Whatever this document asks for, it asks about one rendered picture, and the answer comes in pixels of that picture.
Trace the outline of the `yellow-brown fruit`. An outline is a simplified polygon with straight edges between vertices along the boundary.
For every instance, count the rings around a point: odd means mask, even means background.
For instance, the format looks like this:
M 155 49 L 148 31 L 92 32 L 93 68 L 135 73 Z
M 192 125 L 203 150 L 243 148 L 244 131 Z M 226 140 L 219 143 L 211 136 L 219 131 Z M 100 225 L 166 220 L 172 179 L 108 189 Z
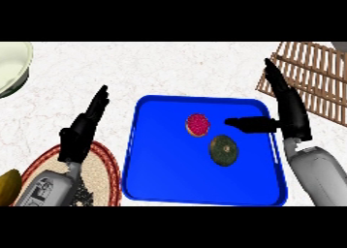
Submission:
M 22 188 L 22 177 L 18 170 L 9 170 L 0 175 L 0 206 L 9 206 Z

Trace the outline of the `round woven red-rimmed placemat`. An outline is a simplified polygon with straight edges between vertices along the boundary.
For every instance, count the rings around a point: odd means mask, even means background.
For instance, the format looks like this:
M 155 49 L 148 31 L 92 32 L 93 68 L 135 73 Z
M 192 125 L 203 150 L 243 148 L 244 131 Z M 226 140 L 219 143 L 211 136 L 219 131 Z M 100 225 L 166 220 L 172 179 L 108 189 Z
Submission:
M 34 160 L 22 173 L 22 188 L 16 201 L 31 180 L 41 171 L 68 172 L 65 162 L 59 162 L 61 147 L 53 146 Z M 83 160 L 80 182 L 68 206 L 117 206 L 120 202 L 120 172 L 108 149 L 93 141 Z

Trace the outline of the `blue plastic tray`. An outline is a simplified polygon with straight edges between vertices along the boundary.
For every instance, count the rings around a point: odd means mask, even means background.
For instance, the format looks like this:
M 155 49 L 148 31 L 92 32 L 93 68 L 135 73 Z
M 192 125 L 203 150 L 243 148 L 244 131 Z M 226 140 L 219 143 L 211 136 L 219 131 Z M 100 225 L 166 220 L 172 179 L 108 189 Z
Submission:
M 185 128 L 191 114 L 210 128 L 195 138 Z M 266 116 L 254 99 L 145 96 L 136 103 L 121 174 L 121 191 L 135 201 L 225 205 L 281 205 L 287 189 L 275 136 L 247 134 L 223 124 L 226 118 Z M 209 143 L 228 136 L 238 146 L 237 161 L 214 164 Z

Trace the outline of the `dark green round vegetable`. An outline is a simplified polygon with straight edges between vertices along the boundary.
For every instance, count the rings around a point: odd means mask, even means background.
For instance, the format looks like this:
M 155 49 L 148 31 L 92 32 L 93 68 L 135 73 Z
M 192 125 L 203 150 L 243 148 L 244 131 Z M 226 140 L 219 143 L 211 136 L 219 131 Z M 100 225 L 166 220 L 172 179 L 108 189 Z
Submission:
M 216 136 L 209 143 L 209 155 L 216 165 L 226 167 L 238 158 L 238 147 L 234 140 L 225 136 Z

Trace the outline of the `pale green bowl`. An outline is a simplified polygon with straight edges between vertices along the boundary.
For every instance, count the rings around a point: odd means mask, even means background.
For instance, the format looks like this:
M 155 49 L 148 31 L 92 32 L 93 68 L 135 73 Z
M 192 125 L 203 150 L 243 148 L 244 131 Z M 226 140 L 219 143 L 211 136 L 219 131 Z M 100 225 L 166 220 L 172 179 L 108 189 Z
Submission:
M 0 42 L 0 99 L 22 88 L 28 78 L 31 58 L 29 42 Z

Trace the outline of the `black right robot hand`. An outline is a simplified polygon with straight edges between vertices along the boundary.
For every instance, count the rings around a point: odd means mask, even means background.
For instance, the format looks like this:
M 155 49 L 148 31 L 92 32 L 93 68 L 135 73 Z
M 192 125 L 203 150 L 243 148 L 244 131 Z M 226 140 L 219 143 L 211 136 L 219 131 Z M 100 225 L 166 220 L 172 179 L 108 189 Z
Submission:
M 285 84 L 281 71 L 269 59 L 265 59 L 265 79 L 271 83 L 277 98 L 280 119 L 265 116 L 226 118 L 225 124 L 247 134 L 274 133 L 281 129 L 284 139 L 308 141 L 312 136 L 305 106 L 294 88 Z

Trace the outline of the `brown wooden tiered shelf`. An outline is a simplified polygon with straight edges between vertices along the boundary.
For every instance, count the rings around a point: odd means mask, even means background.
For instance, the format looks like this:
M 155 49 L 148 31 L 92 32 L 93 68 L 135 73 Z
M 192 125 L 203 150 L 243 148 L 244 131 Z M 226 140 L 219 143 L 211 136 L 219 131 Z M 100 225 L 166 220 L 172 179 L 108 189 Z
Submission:
M 271 61 L 305 109 L 347 127 L 347 52 L 312 42 L 281 42 Z

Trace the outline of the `pink frosted cupcake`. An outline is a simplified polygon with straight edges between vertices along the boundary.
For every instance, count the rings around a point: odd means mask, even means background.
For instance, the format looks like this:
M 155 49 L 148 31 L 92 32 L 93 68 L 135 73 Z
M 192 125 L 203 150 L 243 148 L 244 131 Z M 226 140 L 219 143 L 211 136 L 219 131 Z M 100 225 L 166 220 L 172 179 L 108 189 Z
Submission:
M 195 138 L 203 137 L 210 128 L 210 123 L 206 116 L 200 113 L 191 114 L 185 121 L 185 128 L 191 136 Z

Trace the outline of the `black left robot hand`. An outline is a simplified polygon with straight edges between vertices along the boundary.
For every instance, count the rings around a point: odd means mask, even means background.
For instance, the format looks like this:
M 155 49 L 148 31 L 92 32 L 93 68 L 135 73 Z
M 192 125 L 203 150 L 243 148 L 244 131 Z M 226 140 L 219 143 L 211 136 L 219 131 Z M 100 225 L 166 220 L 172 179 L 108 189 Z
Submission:
M 59 131 L 59 162 L 83 163 L 106 105 L 108 87 L 103 85 L 92 99 L 86 111 L 77 115 L 69 127 L 62 128 Z

